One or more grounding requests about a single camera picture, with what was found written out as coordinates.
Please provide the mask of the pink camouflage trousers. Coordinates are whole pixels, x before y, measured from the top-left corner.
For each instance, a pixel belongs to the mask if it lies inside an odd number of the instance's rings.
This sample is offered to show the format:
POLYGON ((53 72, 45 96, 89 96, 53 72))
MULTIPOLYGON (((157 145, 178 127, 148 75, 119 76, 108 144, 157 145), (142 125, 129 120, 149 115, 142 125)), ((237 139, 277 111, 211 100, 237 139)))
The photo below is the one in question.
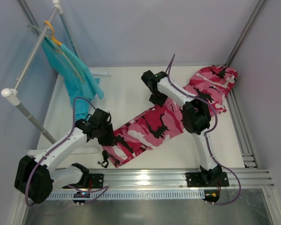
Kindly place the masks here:
MULTIPOLYGON (((149 102, 150 91, 141 81, 143 69, 117 76, 111 84, 112 123, 116 144, 103 148, 103 166, 115 168, 199 168, 194 138, 182 124, 182 109, 167 99, 164 106, 149 102)), ((225 99, 238 74, 231 67, 207 66, 199 70, 175 67, 171 78, 188 92, 211 103, 210 144, 213 155, 227 167, 242 167, 243 161, 225 99)))

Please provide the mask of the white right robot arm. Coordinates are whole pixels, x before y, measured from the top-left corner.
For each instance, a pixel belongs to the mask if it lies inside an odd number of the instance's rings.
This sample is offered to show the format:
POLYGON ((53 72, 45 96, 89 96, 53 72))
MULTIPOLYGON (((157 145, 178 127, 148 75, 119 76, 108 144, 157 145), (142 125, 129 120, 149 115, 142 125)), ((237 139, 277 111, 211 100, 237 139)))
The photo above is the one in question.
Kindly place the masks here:
POLYGON ((215 184, 222 174, 222 167, 212 158, 212 145, 207 135, 211 121, 208 102, 177 86, 163 71, 153 74, 148 70, 141 80, 151 91, 151 103, 164 106, 170 98, 182 109, 183 127, 192 134, 200 156, 201 179, 207 185, 215 184))

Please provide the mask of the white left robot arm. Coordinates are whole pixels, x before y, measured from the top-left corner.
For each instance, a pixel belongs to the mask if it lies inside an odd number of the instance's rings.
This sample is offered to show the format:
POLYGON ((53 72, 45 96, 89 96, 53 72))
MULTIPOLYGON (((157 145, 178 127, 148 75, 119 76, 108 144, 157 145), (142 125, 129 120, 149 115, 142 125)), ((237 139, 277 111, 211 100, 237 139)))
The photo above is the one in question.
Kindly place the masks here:
POLYGON ((111 114, 99 108, 86 118, 77 120, 71 130, 42 153, 24 156, 18 164, 14 187, 25 195, 28 206, 44 202, 51 192, 63 187, 84 188, 89 169, 79 163, 67 168, 57 167, 76 149, 92 139, 101 145, 113 146, 115 137, 111 114))

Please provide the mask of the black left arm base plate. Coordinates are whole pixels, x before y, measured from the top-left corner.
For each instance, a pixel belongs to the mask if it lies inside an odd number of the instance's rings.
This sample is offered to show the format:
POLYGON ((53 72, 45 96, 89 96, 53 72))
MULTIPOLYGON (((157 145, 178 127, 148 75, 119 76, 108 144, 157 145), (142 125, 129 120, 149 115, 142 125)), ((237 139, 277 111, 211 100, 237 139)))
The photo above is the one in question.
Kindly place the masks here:
POLYGON ((71 186, 78 189, 99 189, 103 187, 104 174, 103 173, 88 173, 83 175, 81 180, 71 186))

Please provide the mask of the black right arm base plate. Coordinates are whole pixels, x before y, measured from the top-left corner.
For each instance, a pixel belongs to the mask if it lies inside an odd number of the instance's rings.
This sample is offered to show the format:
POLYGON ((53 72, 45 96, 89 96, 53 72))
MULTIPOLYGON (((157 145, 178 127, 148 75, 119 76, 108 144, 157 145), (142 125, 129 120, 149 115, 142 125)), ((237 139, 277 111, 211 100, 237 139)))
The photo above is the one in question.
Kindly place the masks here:
POLYGON ((200 172, 186 172, 185 178, 188 188, 229 187, 229 179, 226 172, 222 172, 219 178, 209 182, 203 180, 200 172))

